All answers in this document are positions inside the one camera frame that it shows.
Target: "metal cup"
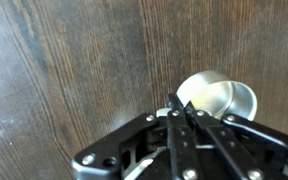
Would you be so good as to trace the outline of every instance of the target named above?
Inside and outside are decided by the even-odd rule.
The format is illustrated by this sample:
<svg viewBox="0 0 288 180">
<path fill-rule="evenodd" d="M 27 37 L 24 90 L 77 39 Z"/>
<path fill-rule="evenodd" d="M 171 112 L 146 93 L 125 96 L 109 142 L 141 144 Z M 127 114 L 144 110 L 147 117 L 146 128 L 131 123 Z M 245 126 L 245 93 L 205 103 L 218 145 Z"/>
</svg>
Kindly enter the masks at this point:
<svg viewBox="0 0 288 180">
<path fill-rule="evenodd" d="M 215 71 L 204 71 L 189 77 L 176 92 L 183 106 L 192 103 L 221 119 L 233 113 L 252 121 L 257 110 L 257 99 L 251 88 Z"/>
</svg>

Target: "wooden surface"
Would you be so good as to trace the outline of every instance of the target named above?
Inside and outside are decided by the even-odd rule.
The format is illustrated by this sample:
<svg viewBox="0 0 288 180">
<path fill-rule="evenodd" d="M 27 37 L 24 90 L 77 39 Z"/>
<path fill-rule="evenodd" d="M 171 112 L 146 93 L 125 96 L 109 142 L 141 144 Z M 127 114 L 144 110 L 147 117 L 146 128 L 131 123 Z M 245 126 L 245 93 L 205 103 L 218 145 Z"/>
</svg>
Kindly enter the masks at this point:
<svg viewBox="0 0 288 180">
<path fill-rule="evenodd" d="M 0 0 L 0 179 L 72 179 L 75 153 L 204 70 L 288 134 L 288 1 Z"/>
</svg>

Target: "screw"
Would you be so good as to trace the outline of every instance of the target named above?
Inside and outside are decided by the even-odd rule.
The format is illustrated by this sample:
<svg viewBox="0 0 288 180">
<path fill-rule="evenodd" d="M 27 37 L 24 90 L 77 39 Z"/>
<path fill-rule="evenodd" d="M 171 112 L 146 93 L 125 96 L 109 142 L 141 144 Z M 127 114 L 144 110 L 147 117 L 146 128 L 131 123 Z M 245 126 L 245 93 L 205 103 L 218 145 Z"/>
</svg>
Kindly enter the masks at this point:
<svg viewBox="0 0 288 180">
<path fill-rule="evenodd" d="M 95 160 L 95 154 L 90 154 L 90 155 L 87 155 L 83 158 L 82 164 L 90 165 L 94 162 L 94 160 Z"/>
<path fill-rule="evenodd" d="M 197 172 L 194 169 L 185 169 L 183 171 L 183 177 L 185 180 L 196 180 L 197 179 Z"/>
<path fill-rule="evenodd" d="M 146 117 L 146 121 L 153 121 L 155 117 L 153 115 L 149 115 Z"/>
<path fill-rule="evenodd" d="M 198 116 L 204 116 L 204 114 L 205 114 L 204 111 L 197 111 Z"/>
<path fill-rule="evenodd" d="M 257 169 L 251 169 L 249 171 L 247 171 L 247 175 L 251 180 L 262 180 L 263 175 L 262 172 L 260 170 Z"/>
<path fill-rule="evenodd" d="M 229 115 L 229 116 L 227 116 L 226 119 L 227 119 L 228 121 L 234 121 L 234 120 L 235 120 L 235 117 L 232 116 L 232 115 Z"/>
<path fill-rule="evenodd" d="M 180 115 L 180 112 L 178 112 L 178 111 L 176 110 L 176 111 L 173 111 L 172 114 L 173 114 L 173 116 L 178 116 L 178 115 Z"/>
</svg>

